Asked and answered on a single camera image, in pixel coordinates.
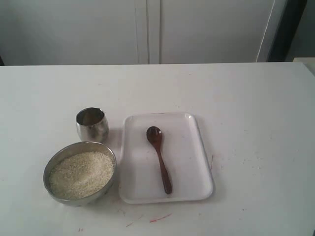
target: cabinet door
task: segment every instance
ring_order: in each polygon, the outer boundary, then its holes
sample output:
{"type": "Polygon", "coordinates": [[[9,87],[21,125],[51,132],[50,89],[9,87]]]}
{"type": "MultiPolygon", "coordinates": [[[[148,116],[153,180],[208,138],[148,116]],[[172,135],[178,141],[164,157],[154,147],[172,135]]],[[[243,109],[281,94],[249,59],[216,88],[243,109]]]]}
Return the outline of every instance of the cabinet door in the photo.
{"type": "Polygon", "coordinates": [[[160,0],[159,62],[254,62],[269,50],[284,3],[160,0]]]}
{"type": "Polygon", "coordinates": [[[0,22],[7,65],[148,62],[145,0],[5,0],[0,22]]]}

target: spoon handle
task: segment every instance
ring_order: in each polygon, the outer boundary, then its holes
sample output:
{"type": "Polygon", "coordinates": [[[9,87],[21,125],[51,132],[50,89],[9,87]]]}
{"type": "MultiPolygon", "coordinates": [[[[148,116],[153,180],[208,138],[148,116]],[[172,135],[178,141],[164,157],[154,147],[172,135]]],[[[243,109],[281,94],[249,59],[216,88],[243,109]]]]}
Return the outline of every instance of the spoon handle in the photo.
{"type": "Polygon", "coordinates": [[[171,180],[169,179],[168,172],[167,172],[167,169],[165,167],[165,164],[164,164],[164,161],[163,161],[163,158],[161,155],[161,151],[159,148],[157,148],[156,151],[157,151],[157,155],[158,155],[159,167],[161,169],[161,175],[162,175],[164,190],[165,190],[166,194],[171,194],[172,193],[172,184],[171,184],[171,180]]]}

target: cup rim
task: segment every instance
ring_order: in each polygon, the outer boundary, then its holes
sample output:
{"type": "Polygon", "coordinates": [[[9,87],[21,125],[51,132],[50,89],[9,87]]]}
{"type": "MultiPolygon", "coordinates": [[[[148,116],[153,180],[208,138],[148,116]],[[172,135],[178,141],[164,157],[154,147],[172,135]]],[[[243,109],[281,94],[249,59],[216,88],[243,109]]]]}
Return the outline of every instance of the cup rim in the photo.
{"type": "Polygon", "coordinates": [[[75,117],[75,121],[76,121],[76,123],[77,123],[79,126],[91,127],[91,126],[100,124],[100,123],[104,120],[104,117],[105,117],[105,112],[104,112],[101,108],[99,108],[99,107],[87,107],[87,108],[84,108],[83,110],[81,110],[81,111],[78,112],[78,114],[77,114],[76,117],[75,117]],[[84,125],[84,124],[79,123],[79,122],[78,122],[78,116],[79,116],[82,112],[84,112],[84,111],[86,111],[86,110],[88,110],[88,109],[98,109],[98,110],[100,110],[100,111],[102,112],[102,114],[103,114],[103,118],[102,118],[99,122],[97,122],[97,123],[95,123],[95,124],[91,124],[91,125],[84,125]]]}

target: uncooked rice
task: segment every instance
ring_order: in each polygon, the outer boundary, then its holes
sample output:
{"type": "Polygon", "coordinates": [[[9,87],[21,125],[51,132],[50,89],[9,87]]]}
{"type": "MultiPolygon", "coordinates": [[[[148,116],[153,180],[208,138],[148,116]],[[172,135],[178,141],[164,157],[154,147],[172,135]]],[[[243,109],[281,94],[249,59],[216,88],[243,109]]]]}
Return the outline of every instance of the uncooked rice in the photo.
{"type": "Polygon", "coordinates": [[[75,200],[101,189],[111,178],[114,165],[111,153],[84,152],[66,158],[50,172],[52,192],[58,198],[75,200]]]}

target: bowl rim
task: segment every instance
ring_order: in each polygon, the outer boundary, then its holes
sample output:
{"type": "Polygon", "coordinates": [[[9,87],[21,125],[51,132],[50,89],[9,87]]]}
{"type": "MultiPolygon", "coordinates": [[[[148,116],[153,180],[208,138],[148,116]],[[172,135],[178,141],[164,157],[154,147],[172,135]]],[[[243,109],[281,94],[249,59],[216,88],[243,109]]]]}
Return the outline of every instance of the bowl rim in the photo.
{"type": "Polygon", "coordinates": [[[60,201],[62,201],[62,202],[81,201],[81,200],[84,200],[84,199],[88,199],[88,198],[90,198],[91,196],[93,196],[93,195],[97,194],[98,192],[102,191],[102,189],[103,189],[108,183],[110,183],[111,180],[114,178],[116,169],[117,169],[117,160],[116,160],[115,154],[113,153],[113,151],[112,151],[107,145],[104,145],[104,144],[98,143],[98,142],[93,142],[93,141],[81,141],[81,142],[73,143],[73,144],[70,144],[70,145],[64,147],[63,149],[61,149],[61,150],[59,150],[58,152],[56,152],[56,154],[53,155],[52,158],[50,158],[50,160],[48,161],[48,163],[46,164],[46,167],[45,167],[45,169],[44,169],[43,182],[44,182],[44,186],[45,186],[47,192],[48,192],[53,198],[56,198],[56,199],[58,199],[58,200],[60,200],[60,201]],[[101,187],[99,190],[97,190],[96,192],[94,192],[94,193],[92,193],[92,194],[90,194],[90,195],[88,195],[88,196],[85,196],[85,197],[83,197],[83,198],[78,198],[78,199],[63,199],[63,198],[59,198],[59,197],[57,197],[57,196],[51,191],[50,188],[48,188],[48,186],[47,186],[47,184],[46,184],[45,176],[49,174],[48,171],[47,171],[47,166],[48,166],[48,164],[49,164],[51,161],[53,161],[53,159],[54,159],[56,156],[58,156],[61,152],[65,151],[66,149],[70,148],[71,146],[79,145],[79,144],[82,144],[82,143],[93,143],[93,144],[98,144],[98,145],[102,145],[102,146],[106,147],[106,148],[112,153],[112,155],[113,155],[113,157],[114,157],[115,163],[114,163],[114,171],[113,171],[113,174],[112,174],[112,176],[110,177],[110,179],[108,180],[108,182],[107,182],[103,187],[101,187]]]}

